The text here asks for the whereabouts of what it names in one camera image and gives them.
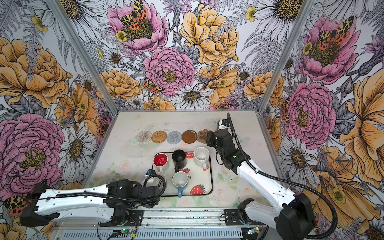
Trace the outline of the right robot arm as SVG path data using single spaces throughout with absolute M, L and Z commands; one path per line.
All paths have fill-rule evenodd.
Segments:
M 260 168 L 236 148 L 233 137 L 227 129 L 209 131 L 206 144 L 215 148 L 224 166 L 239 178 L 246 180 L 271 204 L 270 208 L 260 206 L 247 198 L 238 206 L 238 217 L 244 224 L 260 222 L 277 230 L 284 240 L 304 240 L 315 228 L 315 216 L 310 200 L 296 195 L 278 182 L 264 177 Z

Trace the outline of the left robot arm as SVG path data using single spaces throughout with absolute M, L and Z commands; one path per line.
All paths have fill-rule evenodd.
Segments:
M 153 208 L 165 191 L 164 178 L 153 186 L 120 179 L 97 187 L 76 190 L 50 189 L 39 184 L 28 198 L 31 203 L 23 210 L 20 224 L 42 227 L 64 220 L 98 221 L 103 227 L 133 224 L 132 212 L 139 207 Z

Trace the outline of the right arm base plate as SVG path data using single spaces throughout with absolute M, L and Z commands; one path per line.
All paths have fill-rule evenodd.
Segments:
M 245 217 L 245 213 L 240 214 L 239 209 L 224 209 L 219 220 L 225 222 L 226 226 L 261 226 L 263 224 Z

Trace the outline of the multicolour rope coaster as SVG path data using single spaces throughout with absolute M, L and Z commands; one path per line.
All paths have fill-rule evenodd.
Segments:
M 141 131 L 136 136 L 136 141 L 140 144 L 149 142 L 152 139 L 152 133 L 150 131 Z

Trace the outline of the grey crochet coaster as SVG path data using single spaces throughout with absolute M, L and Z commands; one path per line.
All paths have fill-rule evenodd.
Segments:
M 182 134 L 178 131 L 172 131 L 167 136 L 167 142 L 171 145 L 176 145 L 182 140 Z

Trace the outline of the white mug purple handle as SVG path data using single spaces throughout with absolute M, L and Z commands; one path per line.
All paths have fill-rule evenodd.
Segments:
M 142 182 L 143 187 L 154 187 L 158 186 L 161 189 L 167 186 L 167 178 L 166 175 L 163 173 L 158 173 L 159 176 L 161 176 L 164 180 L 165 183 L 163 183 L 160 178 L 158 177 L 152 177 L 151 175 L 145 175 L 145 179 Z

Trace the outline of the cork paw print coaster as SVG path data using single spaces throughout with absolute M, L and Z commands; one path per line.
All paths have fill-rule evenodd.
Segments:
M 200 142 L 202 144 L 206 144 L 207 138 L 208 138 L 208 130 L 207 129 L 198 131 L 198 138 L 197 138 L 198 142 Z

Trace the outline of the glossy brown wooden coaster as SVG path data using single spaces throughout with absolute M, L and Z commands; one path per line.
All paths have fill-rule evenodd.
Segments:
M 193 130 L 187 130 L 182 134 L 182 140 L 186 144 L 193 144 L 197 141 L 198 134 Z

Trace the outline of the woven rattan coaster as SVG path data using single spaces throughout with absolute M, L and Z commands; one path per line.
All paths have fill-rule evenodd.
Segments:
M 167 133 L 165 131 L 156 131 L 152 134 L 152 141 L 156 144 L 163 143 L 164 141 L 167 140 Z

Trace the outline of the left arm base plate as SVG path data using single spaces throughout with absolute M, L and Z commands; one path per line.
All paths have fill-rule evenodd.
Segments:
M 114 209 L 108 222 L 99 223 L 100 227 L 140 227 L 143 220 L 143 210 Z

